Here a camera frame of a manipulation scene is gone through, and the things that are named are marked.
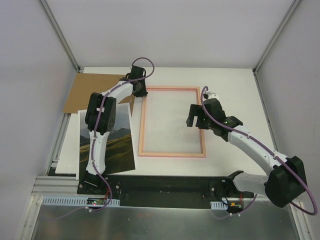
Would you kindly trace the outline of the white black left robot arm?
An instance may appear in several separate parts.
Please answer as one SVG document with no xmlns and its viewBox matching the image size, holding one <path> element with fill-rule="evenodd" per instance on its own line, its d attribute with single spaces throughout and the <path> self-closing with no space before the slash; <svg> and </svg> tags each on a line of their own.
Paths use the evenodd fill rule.
<svg viewBox="0 0 320 240">
<path fill-rule="evenodd" d="M 131 71 L 111 89 L 90 95 L 85 115 L 90 136 L 90 150 L 84 182 L 96 195 L 102 194 L 106 188 L 102 174 L 106 170 L 106 146 L 116 122 L 117 104 L 129 96 L 138 98 L 147 96 L 146 77 L 144 68 L 133 65 Z"/>
</svg>

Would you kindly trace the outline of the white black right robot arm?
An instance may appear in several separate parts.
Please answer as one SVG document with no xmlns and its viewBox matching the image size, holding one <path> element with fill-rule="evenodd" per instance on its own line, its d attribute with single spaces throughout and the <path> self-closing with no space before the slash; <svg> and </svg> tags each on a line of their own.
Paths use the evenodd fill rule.
<svg viewBox="0 0 320 240">
<path fill-rule="evenodd" d="M 287 157 L 269 149 L 253 137 L 235 116 L 226 116 L 220 102 L 209 98 L 203 105 L 191 104 L 186 120 L 188 127 L 211 130 L 249 156 L 264 171 L 264 175 L 238 170 L 227 177 L 225 192 L 237 197 L 242 192 L 265 195 L 277 207 L 283 208 L 306 191 L 304 164 L 297 156 Z"/>
</svg>

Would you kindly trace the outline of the mountain landscape photo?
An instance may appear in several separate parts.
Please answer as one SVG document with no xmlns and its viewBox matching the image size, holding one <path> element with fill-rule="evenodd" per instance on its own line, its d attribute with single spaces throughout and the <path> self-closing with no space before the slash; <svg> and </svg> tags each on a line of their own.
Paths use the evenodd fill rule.
<svg viewBox="0 0 320 240">
<path fill-rule="evenodd" d="M 85 123 L 86 110 L 78 111 L 79 119 L 79 176 L 83 177 L 87 165 L 91 163 L 90 132 Z M 128 103 L 116 106 L 115 124 L 111 130 L 105 152 L 105 172 L 103 175 L 116 174 L 136 169 L 131 134 L 131 113 Z"/>
</svg>

